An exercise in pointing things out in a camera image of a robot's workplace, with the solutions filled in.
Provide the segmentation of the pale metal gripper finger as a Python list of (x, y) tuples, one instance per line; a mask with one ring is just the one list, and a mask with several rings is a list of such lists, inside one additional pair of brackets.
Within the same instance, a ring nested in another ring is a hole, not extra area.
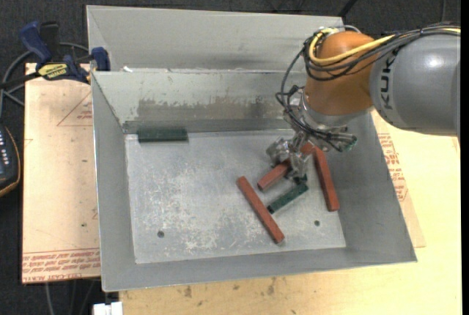
[(267, 149), (267, 156), (270, 158), (270, 164), (275, 167), (281, 163), (290, 164), (290, 140), (277, 138)]
[(290, 170), (289, 177), (292, 179), (302, 179), (306, 175), (309, 157), (301, 153), (293, 153), (289, 157)]

